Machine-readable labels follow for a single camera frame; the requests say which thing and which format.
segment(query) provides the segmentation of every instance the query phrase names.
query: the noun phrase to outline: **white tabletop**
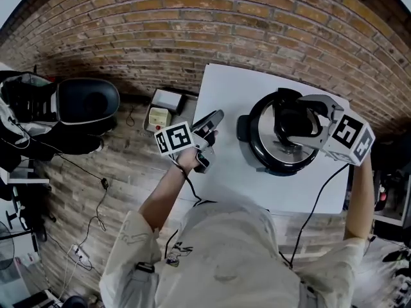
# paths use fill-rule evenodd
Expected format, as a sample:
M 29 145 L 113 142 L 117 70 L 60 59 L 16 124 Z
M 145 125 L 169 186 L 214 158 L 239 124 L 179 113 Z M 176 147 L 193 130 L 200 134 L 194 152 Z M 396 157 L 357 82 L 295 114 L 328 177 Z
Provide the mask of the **white tabletop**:
M 319 153 L 314 161 L 296 175 L 278 177 L 258 173 L 249 166 L 236 138 L 237 118 L 250 113 L 251 108 L 279 87 L 307 94 L 328 94 L 303 83 L 265 73 L 224 65 L 209 64 L 205 68 L 194 121 L 213 110 L 222 109 L 225 117 L 218 125 L 215 145 L 216 161 L 206 174 L 192 172 L 197 195 L 203 200 L 253 200 L 271 213 L 311 212 L 324 182 L 344 163 Z M 328 94 L 338 104 L 348 107 L 348 101 Z M 342 210 L 347 188 L 348 168 L 336 175 L 324 188 L 315 212 L 338 214 Z M 193 199 L 188 184 L 181 198 Z

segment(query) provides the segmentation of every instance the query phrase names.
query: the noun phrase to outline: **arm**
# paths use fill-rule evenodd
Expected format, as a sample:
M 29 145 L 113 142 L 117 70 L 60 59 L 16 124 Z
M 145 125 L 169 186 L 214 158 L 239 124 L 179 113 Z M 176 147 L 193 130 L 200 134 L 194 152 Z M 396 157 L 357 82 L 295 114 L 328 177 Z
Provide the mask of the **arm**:
M 374 214 L 374 184 L 371 158 L 368 155 L 360 167 L 354 169 L 353 190 L 345 224 L 344 239 L 369 235 Z
M 196 154 L 195 148 L 188 148 L 179 156 L 177 162 L 183 167 L 187 175 L 198 165 Z M 173 164 L 153 193 L 140 207 L 139 213 L 145 218 L 152 230 L 156 228 L 161 230 L 185 181 L 181 170 Z

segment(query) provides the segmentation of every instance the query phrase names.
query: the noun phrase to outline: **brick wall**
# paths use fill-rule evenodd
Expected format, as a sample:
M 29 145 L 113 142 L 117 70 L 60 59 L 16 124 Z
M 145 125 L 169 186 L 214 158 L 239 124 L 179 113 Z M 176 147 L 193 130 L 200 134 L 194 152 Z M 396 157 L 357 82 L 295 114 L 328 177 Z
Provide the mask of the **brick wall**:
M 0 61 L 131 94 L 198 92 L 210 62 L 254 69 L 347 98 L 383 134 L 411 116 L 410 32 L 396 0 L 25 0 Z

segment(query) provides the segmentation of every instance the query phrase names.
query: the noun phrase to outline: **white shirt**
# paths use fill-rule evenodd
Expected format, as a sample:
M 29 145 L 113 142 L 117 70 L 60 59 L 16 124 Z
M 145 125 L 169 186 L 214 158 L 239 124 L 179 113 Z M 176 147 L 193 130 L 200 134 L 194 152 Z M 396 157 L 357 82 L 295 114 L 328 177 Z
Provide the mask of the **white shirt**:
M 365 244 L 343 241 L 297 275 L 278 253 L 271 215 L 232 203 L 191 209 L 177 235 L 161 260 L 158 232 L 127 214 L 100 281 L 106 308 L 350 307 Z

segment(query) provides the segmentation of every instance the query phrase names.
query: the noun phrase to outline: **black pressure cooker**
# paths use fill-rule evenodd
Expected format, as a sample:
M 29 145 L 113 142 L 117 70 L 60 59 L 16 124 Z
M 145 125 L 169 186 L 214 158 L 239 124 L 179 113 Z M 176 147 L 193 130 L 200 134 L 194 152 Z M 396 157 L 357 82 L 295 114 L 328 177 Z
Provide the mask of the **black pressure cooker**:
M 298 102 L 299 92 L 278 88 L 237 120 L 237 138 L 247 162 L 259 172 L 290 176 L 310 164 L 318 150 L 295 144 L 289 136 L 315 136 L 318 117 Z

